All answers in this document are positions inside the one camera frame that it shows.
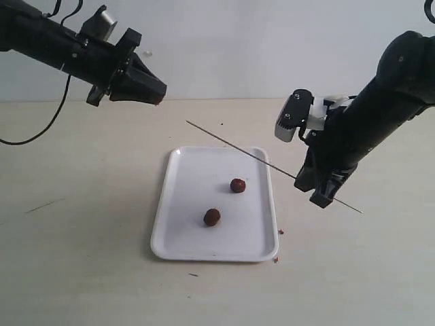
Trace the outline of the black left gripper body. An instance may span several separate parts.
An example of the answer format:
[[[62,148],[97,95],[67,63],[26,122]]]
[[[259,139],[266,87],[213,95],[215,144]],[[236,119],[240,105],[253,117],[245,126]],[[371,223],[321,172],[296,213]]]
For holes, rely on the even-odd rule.
[[[123,74],[142,34],[129,28],[117,44],[79,33],[81,44],[73,51],[73,75],[92,85],[86,102],[98,106]]]

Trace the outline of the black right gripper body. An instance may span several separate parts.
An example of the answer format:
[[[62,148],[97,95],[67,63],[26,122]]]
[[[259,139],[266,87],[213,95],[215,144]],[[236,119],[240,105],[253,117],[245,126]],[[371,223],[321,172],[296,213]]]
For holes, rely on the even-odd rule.
[[[304,167],[324,174],[349,170],[374,149],[374,114],[369,111],[334,111],[323,131],[310,132]]]

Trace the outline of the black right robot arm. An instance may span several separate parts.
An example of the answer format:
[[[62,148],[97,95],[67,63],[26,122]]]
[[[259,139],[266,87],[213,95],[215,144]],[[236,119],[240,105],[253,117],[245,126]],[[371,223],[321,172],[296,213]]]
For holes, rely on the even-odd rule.
[[[327,207],[359,162],[403,123],[434,106],[434,38],[407,31],[395,38],[376,75],[344,109],[311,131],[294,186]]]

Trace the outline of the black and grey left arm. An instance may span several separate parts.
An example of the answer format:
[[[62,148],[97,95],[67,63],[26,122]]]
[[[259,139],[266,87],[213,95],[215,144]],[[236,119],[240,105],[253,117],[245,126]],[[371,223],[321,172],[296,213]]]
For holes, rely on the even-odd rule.
[[[113,45],[108,38],[116,24],[105,5],[75,32],[24,1],[2,1],[1,51],[15,50],[88,82],[90,105],[98,106],[104,96],[160,104],[167,86],[135,53],[141,34],[127,29]]]

